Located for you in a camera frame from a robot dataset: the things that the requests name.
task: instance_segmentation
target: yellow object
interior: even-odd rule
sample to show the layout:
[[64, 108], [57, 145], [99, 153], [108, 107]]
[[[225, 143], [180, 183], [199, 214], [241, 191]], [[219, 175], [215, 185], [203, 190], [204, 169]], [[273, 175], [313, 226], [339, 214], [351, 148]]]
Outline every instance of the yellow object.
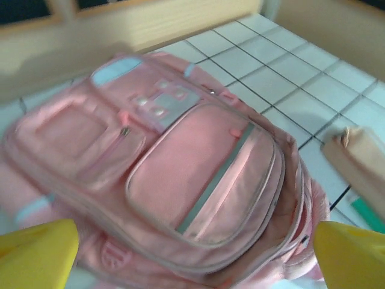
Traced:
[[0, 236], [0, 288], [63, 289], [78, 246], [73, 220]]
[[384, 234], [325, 221], [313, 245], [328, 289], [384, 288]]

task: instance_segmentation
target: green object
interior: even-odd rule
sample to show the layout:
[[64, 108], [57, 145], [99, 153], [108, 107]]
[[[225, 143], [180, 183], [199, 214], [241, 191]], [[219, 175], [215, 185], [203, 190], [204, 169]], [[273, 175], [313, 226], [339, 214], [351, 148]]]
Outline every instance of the green object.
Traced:
[[372, 211], [362, 198], [355, 198], [351, 202], [351, 206], [360, 214], [373, 231], [385, 234], [385, 225], [383, 221]]

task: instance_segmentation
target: window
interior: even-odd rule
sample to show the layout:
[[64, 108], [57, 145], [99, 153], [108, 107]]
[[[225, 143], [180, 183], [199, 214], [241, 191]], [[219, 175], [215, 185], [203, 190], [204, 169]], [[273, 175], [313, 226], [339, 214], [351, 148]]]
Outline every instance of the window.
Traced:
[[1, 32], [49, 25], [60, 19], [53, 0], [6, 0], [0, 6]]
[[119, 9], [128, 5], [135, 5], [143, 2], [156, 0], [72, 0], [75, 13], [79, 16], [103, 13]]
[[365, 2], [381, 10], [385, 10], [385, 0], [360, 0], [360, 1]]

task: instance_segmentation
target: zipper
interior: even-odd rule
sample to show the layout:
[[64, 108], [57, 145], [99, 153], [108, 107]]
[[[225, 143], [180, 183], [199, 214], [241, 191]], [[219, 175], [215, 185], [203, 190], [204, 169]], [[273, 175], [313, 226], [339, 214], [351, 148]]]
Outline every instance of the zipper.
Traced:
[[97, 168], [100, 163], [102, 163], [106, 158], [108, 158], [114, 150], [117, 148], [117, 146], [127, 137], [127, 135], [130, 133], [130, 129], [128, 127], [124, 127], [120, 130], [120, 133], [117, 138], [106, 148], [106, 150], [93, 162], [90, 166], [82, 170], [78, 177], [81, 178], [82, 175], [87, 174], [89, 171], [92, 171], [93, 169]]
[[119, 112], [119, 119], [123, 125], [123, 127], [119, 132], [119, 135], [91, 165], [83, 169], [78, 174], [79, 178], [81, 178], [82, 175], [86, 175], [89, 171], [92, 171], [93, 169], [97, 168], [98, 165], [102, 163], [106, 158], [108, 158], [114, 152], [114, 150], [119, 146], [119, 144], [130, 134], [131, 129], [128, 126], [130, 122], [129, 118], [130, 118], [130, 115], [127, 111]]
[[[300, 196], [300, 198], [302, 198], [302, 200], [303, 200], [303, 202], [301, 202], [301, 203], [304, 204], [304, 201], [305, 201], [306, 196], [305, 196], [305, 194], [304, 194], [305, 188], [304, 188], [304, 176], [303, 176], [303, 175], [301, 176], [301, 185], [302, 185], [302, 186], [301, 186], [301, 188], [300, 188], [300, 190], [301, 190], [301, 196]], [[297, 211], [296, 215], [297, 215], [297, 218], [300, 218], [300, 217], [301, 217], [301, 210], [300, 210], [300, 209]], [[280, 251], [281, 249], [283, 249], [285, 246], [287, 246], [287, 245], [290, 244], [291, 238], [294, 236], [295, 231], [296, 231], [295, 228], [291, 228], [291, 230], [290, 230], [290, 231], [288, 232], [288, 234], [286, 235], [285, 239], [284, 239], [278, 246], [275, 247], [275, 252], [274, 252], [272, 255], [270, 255], [270, 257], [265, 258], [261, 263], [258, 263], [257, 265], [253, 265], [253, 266], [252, 266], [252, 269], [249, 269], [249, 270], [247, 270], [245, 273], [243, 273], [243, 275], [241, 275], [241, 278], [238, 279], [236, 282], [234, 282], [234, 283], [232, 284], [232, 286], [237, 286], [237, 285], [239, 285], [241, 282], [243, 282], [244, 280], [246, 280], [247, 278], [249, 278], [251, 275], [257, 274], [257, 273], [260, 271], [260, 269], [262, 269], [263, 266], [264, 266], [265, 264], [267, 264], [269, 261], [271, 261], [271, 260], [273, 260], [273, 259], [275, 259], [275, 258], [279, 258], [280, 256], [284, 255], [285, 253], [289, 252], [289, 249], [286, 250], [286, 248], [285, 248], [285, 250], [283, 250], [282, 252], [279, 252], [279, 251]]]
[[[156, 143], [152, 146], [151, 149], [149, 149], [146, 154], [144, 154], [141, 159], [136, 163], [136, 165], [134, 166], [134, 168], [131, 170], [128, 178], [127, 178], [127, 181], [126, 181], [126, 195], [128, 194], [129, 192], [129, 189], [130, 189], [130, 184], [131, 184], [131, 179], [133, 178], [133, 176], [135, 175], [135, 172], [137, 171], [137, 169], [141, 166], [141, 163], [152, 153], [152, 151], [155, 149], [155, 147], [160, 143], [162, 142], [166, 136], [168, 136], [169, 133], [172, 132], [172, 130], [178, 126], [181, 121], [183, 121], [183, 119], [193, 113], [196, 109], [199, 109], [201, 107], [205, 107], [207, 105], [214, 105], [216, 107], [220, 107], [221, 109], [224, 109], [224, 110], [229, 110], [228, 108], [223, 108], [222, 106], [220, 105], [217, 105], [217, 104], [200, 104], [200, 105], [197, 105], [195, 107], [192, 107], [190, 108], [177, 122], [175, 122], [171, 127], [169, 127], [168, 130], [166, 130], [165, 133], [163, 133], [163, 135], [156, 141]], [[276, 192], [274, 193], [274, 198], [273, 198], [273, 202], [276, 202], [278, 200], [278, 197], [280, 195], [280, 191], [282, 189], [282, 185], [283, 185], [283, 179], [284, 179], [284, 172], [285, 172], [285, 164], [283, 163], [282, 164], [282, 168], [281, 168], [281, 178], [279, 179], [279, 184], [277, 186], [277, 189], [276, 189]], [[268, 209], [268, 212], [267, 214], [270, 215], [270, 214], [273, 214], [273, 211], [274, 211], [275, 207], [274, 206], [270, 206], [270, 208]], [[153, 221], [153, 222], [156, 222], [154, 221], [154, 219], [151, 217], [151, 216], [148, 216], [147, 214], [144, 214], [144, 216], [146, 216], [150, 222]], [[258, 238], [262, 235], [264, 229], [262, 229], [262, 227], [266, 228], [268, 222], [267, 220], [264, 220], [261, 224], [261, 227], [260, 227], [260, 230], [257, 231], [254, 236], [250, 239], [249, 242], [247, 242], [247, 244], [245, 244], [244, 248], [242, 250], [240, 250], [237, 254], [233, 255], [233, 256], [230, 256], [228, 257], [227, 259], [223, 260], [222, 262], [219, 262], [219, 263], [215, 263], [215, 264], [210, 264], [210, 265], [207, 265], [207, 266], [204, 266], [204, 267], [192, 267], [192, 266], [189, 266], [189, 265], [184, 265], [184, 266], [181, 266], [180, 264], [177, 264], [175, 263], [174, 261], [168, 261], [167, 259], [165, 259], [164, 257], [161, 257], [155, 253], [147, 253], [145, 251], [145, 249], [143, 247], [141, 247], [140, 244], [138, 244], [135, 240], [130, 244], [131, 247], [133, 248], [133, 250], [135, 250], [136, 252], [140, 252], [141, 254], [143, 254], [146, 258], [150, 259], [150, 260], [153, 260], [153, 261], [156, 261], [157, 263], [160, 263], [162, 266], [164, 267], [167, 267], [169, 268], [170, 270], [181, 270], [183, 272], [188, 272], [188, 273], [207, 273], [207, 272], [214, 272], [214, 271], [218, 271], [218, 270], [221, 270], [223, 268], [225, 268], [226, 266], [228, 266], [229, 264], [231, 264], [232, 262], [236, 261], [241, 255], [243, 255], [249, 248], [252, 247], [252, 245], [255, 244], [255, 242], [258, 240]], [[174, 237], [174, 238], [177, 238], [178, 240], [183, 240], [183, 242], [185, 243], [189, 243], [193, 246], [196, 246], [195, 243], [193, 242], [190, 242], [188, 241], [187, 239], [184, 239], [180, 236], [180, 234], [178, 233], [175, 233], [174, 230], [168, 230], [168, 229], [165, 229], [165, 230], [162, 230], [163, 232], [166, 232], [167, 234], [170, 234]]]

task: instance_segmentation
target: tile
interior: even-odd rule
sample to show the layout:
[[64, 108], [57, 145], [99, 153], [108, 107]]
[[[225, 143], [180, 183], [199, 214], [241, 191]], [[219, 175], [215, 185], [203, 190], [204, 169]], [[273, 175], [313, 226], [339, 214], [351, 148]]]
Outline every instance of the tile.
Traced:
[[338, 202], [336, 208], [358, 227], [370, 230], [369, 225], [360, 216], [360, 214], [350, 205], [351, 202], [355, 199], [355, 196], [357, 196], [357, 193], [354, 190], [350, 189], [348, 193]]
[[66, 81], [62, 84], [56, 85], [42, 92], [34, 93], [33, 95], [24, 96], [23, 101], [26, 105], [27, 111], [46, 102], [48, 99], [53, 97], [53, 95], [59, 93], [63, 89], [66, 89], [68, 86], [70, 86], [71, 83], [72, 81]]
[[336, 111], [341, 111], [359, 95], [358, 92], [324, 74], [311, 80], [311, 83], [304, 85], [303, 89]]
[[337, 115], [336, 111], [302, 90], [296, 91], [276, 107], [312, 134]]
[[297, 140], [298, 147], [303, 145], [305, 141], [307, 141], [312, 136], [274, 107], [270, 108], [263, 115], [267, 117], [268, 120], [273, 123], [273, 125], [278, 126], [287, 133], [291, 134]]
[[231, 22], [214, 30], [235, 44], [240, 44], [258, 35], [239, 22]]
[[269, 67], [298, 86], [320, 73], [318, 69], [291, 54], [279, 58], [269, 64]]
[[339, 222], [350, 226], [355, 226], [355, 224], [342, 214], [337, 208], [332, 209], [330, 212], [330, 220], [333, 222]]
[[356, 126], [356, 124], [344, 116], [337, 116], [328, 127], [316, 135], [316, 138], [326, 143], [332, 136], [341, 133], [348, 126]]
[[300, 149], [300, 155], [310, 175], [322, 186], [331, 203], [346, 190], [348, 184], [329, 164], [321, 152], [321, 142], [315, 138]]
[[229, 85], [236, 80], [211, 60], [207, 59], [204, 62], [199, 63], [198, 66], [206, 72], [210, 73], [223, 85]]
[[268, 67], [263, 67], [246, 76], [241, 82], [271, 104], [281, 100], [297, 88]]
[[385, 108], [382, 106], [362, 98], [349, 107], [343, 115], [360, 126], [372, 128], [379, 138], [385, 141]]
[[274, 29], [265, 33], [264, 36], [287, 51], [291, 51], [306, 43], [306, 40], [284, 28]]
[[19, 100], [0, 105], [0, 138], [2, 138], [8, 126], [23, 115]]
[[258, 113], [270, 107], [270, 104], [237, 81], [229, 86], [229, 90], [242, 99], [247, 105], [254, 108]]
[[263, 37], [251, 39], [239, 47], [265, 64], [286, 53], [286, 50]]
[[375, 80], [373, 76], [344, 61], [328, 69], [327, 73], [359, 93], [367, 89]]
[[96, 278], [90, 272], [74, 267], [70, 272], [65, 289], [89, 289], [93, 288], [95, 282]]
[[239, 20], [240, 23], [254, 30], [255, 32], [262, 34], [275, 27], [278, 27], [276, 23], [263, 17], [260, 14], [252, 15]]
[[385, 107], [385, 83], [382, 81], [377, 82], [370, 91], [365, 93], [365, 96]]
[[208, 57], [234, 46], [233, 43], [211, 30], [192, 36], [187, 41]]
[[211, 59], [238, 79], [263, 66], [238, 47], [226, 50]]
[[85, 75], [81, 75], [81, 76], [78, 76], [78, 77], [72, 79], [71, 85], [78, 84], [79, 82], [85, 80], [88, 76], [89, 76], [89, 74], [85, 74]]
[[196, 63], [207, 58], [198, 49], [191, 46], [185, 40], [164, 46], [156, 51], [165, 51], [192, 63]]
[[334, 55], [331, 55], [330, 53], [311, 43], [299, 47], [292, 53], [320, 70], [328, 68], [338, 60], [338, 58]]

